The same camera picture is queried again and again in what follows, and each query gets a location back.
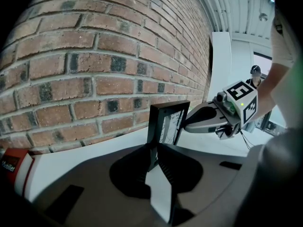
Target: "person's arm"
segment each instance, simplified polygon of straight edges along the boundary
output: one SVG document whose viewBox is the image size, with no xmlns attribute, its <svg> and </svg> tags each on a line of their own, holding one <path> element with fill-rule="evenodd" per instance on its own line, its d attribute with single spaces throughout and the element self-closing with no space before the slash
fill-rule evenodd
<svg viewBox="0 0 303 227">
<path fill-rule="evenodd" d="M 282 77 L 287 73 L 288 67 L 281 64 L 273 63 L 268 76 L 258 87 L 258 111 L 251 118 L 251 121 L 267 114 L 272 110 L 276 103 L 271 97 L 271 91 L 277 86 Z"/>
</svg>

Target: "ceiling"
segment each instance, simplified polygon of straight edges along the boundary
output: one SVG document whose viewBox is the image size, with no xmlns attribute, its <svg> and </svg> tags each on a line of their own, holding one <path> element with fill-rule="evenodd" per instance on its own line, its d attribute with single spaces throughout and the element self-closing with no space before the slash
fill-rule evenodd
<svg viewBox="0 0 303 227">
<path fill-rule="evenodd" d="M 270 29 L 275 15 L 275 5 L 270 0 L 200 1 L 214 31 L 227 31 L 231 39 L 270 47 Z"/>
</svg>

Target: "red book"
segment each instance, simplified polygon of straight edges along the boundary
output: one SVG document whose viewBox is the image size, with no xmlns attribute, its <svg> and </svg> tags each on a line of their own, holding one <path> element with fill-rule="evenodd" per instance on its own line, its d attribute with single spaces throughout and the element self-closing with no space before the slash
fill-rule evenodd
<svg viewBox="0 0 303 227">
<path fill-rule="evenodd" d="M 1 171 L 4 171 L 8 182 L 20 196 L 24 196 L 26 180 L 33 162 L 27 149 L 8 148 L 1 159 Z"/>
</svg>

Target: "brick wall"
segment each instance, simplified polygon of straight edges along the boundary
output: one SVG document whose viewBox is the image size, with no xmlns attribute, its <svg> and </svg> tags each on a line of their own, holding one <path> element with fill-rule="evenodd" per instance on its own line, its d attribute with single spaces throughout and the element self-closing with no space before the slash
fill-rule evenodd
<svg viewBox="0 0 303 227">
<path fill-rule="evenodd" d="M 146 127 L 151 104 L 207 97 L 198 0 L 33 0 L 0 60 L 0 148 L 32 154 Z"/>
</svg>

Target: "black picture frame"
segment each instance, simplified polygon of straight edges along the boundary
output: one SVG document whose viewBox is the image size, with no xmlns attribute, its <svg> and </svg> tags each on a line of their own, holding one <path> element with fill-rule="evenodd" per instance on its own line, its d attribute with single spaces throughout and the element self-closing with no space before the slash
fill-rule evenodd
<svg viewBox="0 0 303 227">
<path fill-rule="evenodd" d="M 174 139 L 173 145 L 178 143 L 180 138 L 184 122 L 188 113 L 190 101 L 183 100 L 183 101 L 176 101 L 170 103 L 163 103 L 163 104 L 156 104 L 151 105 L 150 108 L 150 118 L 149 118 L 149 125 L 148 125 L 148 135 L 147 135 L 147 143 L 160 143 L 162 126 L 164 123 L 164 118 L 166 116 L 172 115 L 174 113 L 183 111 L 183 116 L 181 119 L 180 127 L 177 132 L 177 136 Z"/>
</svg>

